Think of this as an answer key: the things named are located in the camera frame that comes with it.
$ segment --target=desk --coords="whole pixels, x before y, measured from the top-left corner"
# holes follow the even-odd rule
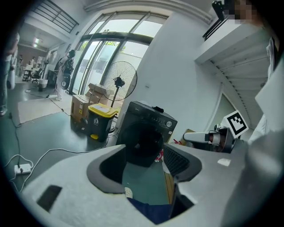
[[[25,69],[23,81],[31,81],[31,73],[33,69]]]

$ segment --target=gray floor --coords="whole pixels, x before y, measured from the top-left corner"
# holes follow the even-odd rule
[[[25,93],[25,90],[31,89],[31,94]],[[14,90],[8,93],[8,112],[0,118],[0,151],[2,163],[6,164],[10,157],[18,154],[18,147],[15,135],[15,128],[12,121],[8,118],[12,113],[13,121],[19,124],[17,103],[20,101],[46,97],[52,90],[43,93],[38,92],[34,84],[21,83],[16,84]],[[81,130],[81,127],[75,123],[72,118],[64,112],[55,113],[45,117],[37,118],[26,122],[17,129],[17,135],[20,141],[21,154],[34,162],[49,149],[63,148],[72,151],[90,151],[105,145],[87,137]],[[115,145],[116,138],[109,139],[107,146]],[[33,175],[27,181],[27,184],[38,175],[50,168],[56,162],[71,157],[76,154],[65,151],[49,152],[37,165]],[[17,163],[15,158],[7,168],[9,179],[14,177],[13,168]],[[22,186],[27,176],[17,176],[14,180],[17,188]],[[138,167],[133,164],[127,164],[123,184],[131,188],[134,198],[138,201],[149,204],[168,204],[166,183],[161,163],[153,163],[150,168]]]

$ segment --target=power strip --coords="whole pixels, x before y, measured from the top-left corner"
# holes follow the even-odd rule
[[[22,164],[20,167],[18,165],[14,166],[14,173],[15,174],[26,174],[26,173],[31,173],[32,167],[30,164]]]

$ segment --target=yellow lid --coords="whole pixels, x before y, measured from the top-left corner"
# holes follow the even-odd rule
[[[117,110],[108,107],[102,103],[90,105],[88,109],[89,111],[92,111],[93,113],[106,118],[111,118],[118,112]]]

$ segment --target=office chair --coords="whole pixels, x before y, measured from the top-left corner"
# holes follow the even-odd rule
[[[31,78],[32,78],[32,83],[33,82],[39,82],[38,79],[40,79],[40,72],[42,71],[42,68],[40,68],[36,73],[34,73]]]

